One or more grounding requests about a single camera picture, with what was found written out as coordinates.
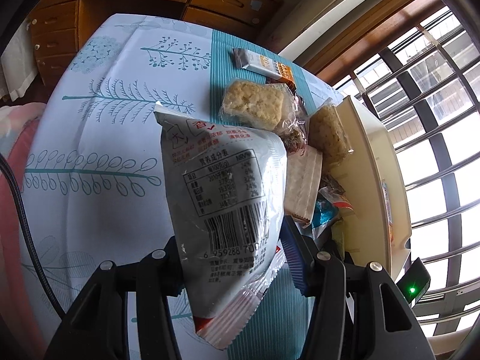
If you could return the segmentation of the beige wafer pack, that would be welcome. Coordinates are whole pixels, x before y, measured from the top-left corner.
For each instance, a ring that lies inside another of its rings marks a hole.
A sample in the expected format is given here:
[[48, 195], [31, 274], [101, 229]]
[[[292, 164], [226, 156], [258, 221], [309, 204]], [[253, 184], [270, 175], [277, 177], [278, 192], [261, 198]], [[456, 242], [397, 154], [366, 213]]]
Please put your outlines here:
[[287, 158], [284, 209], [304, 225], [312, 222], [322, 172], [322, 153], [307, 145]]

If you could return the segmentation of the white lace covered furniture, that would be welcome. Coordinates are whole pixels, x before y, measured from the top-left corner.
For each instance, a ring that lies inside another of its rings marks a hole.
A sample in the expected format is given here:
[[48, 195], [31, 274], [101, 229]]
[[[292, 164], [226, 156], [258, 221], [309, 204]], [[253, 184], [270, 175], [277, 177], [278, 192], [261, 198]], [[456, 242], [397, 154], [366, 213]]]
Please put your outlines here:
[[25, 19], [1, 54], [1, 98], [14, 102], [23, 97], [37, 74], [29, 21]]

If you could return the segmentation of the green pastry packet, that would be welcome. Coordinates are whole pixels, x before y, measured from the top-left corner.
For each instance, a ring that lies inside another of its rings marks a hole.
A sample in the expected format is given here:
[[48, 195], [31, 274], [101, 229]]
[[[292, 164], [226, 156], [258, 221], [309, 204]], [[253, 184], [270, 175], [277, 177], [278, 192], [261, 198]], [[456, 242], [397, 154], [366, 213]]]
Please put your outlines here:
[[336, 245], [340, 259], [343, 261], [345, 259], [345, 221], [343, 219], [337, 220], [330, 226], [330, 229], [332, 240]]

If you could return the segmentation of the orange white oat bar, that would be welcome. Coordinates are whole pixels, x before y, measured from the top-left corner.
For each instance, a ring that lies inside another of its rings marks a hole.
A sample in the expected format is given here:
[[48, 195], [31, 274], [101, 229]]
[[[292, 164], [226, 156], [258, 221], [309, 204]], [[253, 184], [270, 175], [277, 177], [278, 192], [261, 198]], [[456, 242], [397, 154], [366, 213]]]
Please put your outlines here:
[[237, 68], [260, 74], [274, 82], [286, 84], [293, 93], [296, 91], [292, 69], [284, 63], [242, 48], [234, 48], [233, 57]]

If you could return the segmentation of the metal window grille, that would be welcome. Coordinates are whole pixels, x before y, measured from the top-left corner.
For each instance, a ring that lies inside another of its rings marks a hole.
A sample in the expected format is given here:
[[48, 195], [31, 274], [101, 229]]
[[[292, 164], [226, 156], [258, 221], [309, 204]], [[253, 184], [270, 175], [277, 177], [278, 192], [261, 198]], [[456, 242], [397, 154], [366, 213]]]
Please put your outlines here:
[[479, 50], [452, 11], [422, 18], [333, 86], [382, 121], [412, 221], [407, 246], [431, 277], [415, 308], [428, 337], [479, 316]]

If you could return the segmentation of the white silver snack bag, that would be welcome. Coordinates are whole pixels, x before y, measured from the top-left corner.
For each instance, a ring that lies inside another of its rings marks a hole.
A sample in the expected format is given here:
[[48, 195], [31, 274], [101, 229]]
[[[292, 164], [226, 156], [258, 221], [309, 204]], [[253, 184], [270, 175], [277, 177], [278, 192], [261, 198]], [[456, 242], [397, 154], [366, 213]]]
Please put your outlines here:
[[194, 119], [162, 105], [165, 192], [194, 328], [226, 349], [286, 257], [287, 153], [274, 133]]

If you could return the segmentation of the teal white tablecloth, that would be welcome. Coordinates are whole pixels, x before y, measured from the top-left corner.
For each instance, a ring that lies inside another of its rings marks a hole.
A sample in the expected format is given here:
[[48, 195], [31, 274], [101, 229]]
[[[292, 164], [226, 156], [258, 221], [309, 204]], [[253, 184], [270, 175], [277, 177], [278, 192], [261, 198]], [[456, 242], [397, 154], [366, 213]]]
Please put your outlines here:
[[[233, 48], [290, 66], [307, 113], [327, 98], [341, 101], [331, 86], [272, 51], [154, 16], [101, 19], [67, 66], [41, 116], [22, 180], [39, 262], [64, 311], [100, 263], [136, 263], [173, 235], [155, 103], [217, 121], [231, 80], [265, 82], [235, 68]], [[194, 333], [185, 290], [168, 303], [182, 359], [297, 359], [311, 312], [287, 264], [224, 351]]]

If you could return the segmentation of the brown mixed nut packet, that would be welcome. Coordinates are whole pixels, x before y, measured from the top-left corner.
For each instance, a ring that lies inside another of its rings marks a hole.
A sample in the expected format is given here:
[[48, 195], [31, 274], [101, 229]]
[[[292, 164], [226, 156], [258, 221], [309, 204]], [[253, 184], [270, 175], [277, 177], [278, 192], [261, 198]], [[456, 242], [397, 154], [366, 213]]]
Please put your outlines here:
[[281, 120], [273, 130], [282, 140], [288, 155], [303, 153], [308, 144], [308, 114], [304, 100], [287, 84], [274, 84], [284, 95]]

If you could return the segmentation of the cream plastic storage bin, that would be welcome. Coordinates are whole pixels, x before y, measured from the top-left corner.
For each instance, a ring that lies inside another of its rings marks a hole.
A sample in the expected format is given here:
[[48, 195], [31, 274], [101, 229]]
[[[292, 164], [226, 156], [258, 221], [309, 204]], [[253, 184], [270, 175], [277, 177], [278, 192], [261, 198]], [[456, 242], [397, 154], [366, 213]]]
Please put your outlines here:
[[355, 264], [376, 261], [396, 279], [412, 235], [408, 199], [388, 131], [364, 105], [345, 97], [337, 105], [353, 152], [331, 174], [353, 210], [343, 216], [344, 248]]

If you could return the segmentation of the blue red snack packet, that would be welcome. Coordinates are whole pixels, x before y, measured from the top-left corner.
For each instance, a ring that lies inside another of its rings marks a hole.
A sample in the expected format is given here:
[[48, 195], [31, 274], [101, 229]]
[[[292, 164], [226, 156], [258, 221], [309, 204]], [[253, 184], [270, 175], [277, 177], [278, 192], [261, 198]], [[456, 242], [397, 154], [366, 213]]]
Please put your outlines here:
[[347, 200], [342, 191], [330, 186], [319, 189], [312, 217], [314, 239], [319, 239], [323, 231], [336, 221], [355, 213], [352, 203]]

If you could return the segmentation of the wooden desk with drawers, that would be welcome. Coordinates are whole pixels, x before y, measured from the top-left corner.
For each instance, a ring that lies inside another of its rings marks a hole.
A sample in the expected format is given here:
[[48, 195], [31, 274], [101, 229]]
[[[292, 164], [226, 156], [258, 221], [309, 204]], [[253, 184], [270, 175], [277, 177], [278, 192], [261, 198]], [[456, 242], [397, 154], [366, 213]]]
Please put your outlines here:
[[44, 86], [55, 88], [90, 36], [116, 13], [185, 20], [253, 40], [281, 0], [41, 0], [28, 20]]

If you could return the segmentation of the pastel floral blanket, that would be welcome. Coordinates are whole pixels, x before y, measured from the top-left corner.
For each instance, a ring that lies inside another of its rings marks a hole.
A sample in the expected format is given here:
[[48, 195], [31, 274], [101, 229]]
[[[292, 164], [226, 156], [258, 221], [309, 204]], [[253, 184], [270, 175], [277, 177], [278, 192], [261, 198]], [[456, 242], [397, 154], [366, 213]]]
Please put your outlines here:
[[[1, 154], [16, 181], [23, 181], [27, 157], [39, 120], [42, 102], [1, 108]], [[16, 206], [4, 177], [1, 178], [1, 317], [30, 359], [41, 359], [46, 345], [29, 303], [20, 263], [21, 230]]]

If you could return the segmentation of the beige rice cracker pack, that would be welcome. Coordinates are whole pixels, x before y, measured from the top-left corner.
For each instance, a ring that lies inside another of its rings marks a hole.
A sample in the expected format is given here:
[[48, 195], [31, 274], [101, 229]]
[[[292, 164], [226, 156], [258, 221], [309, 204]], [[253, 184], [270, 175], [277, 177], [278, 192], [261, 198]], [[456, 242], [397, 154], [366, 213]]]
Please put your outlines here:
[[296, 121], [295, 97], [283, 83], [259, 84], [234, 80], [224, 90], [219, 116], [248, 127], [281, 131]]

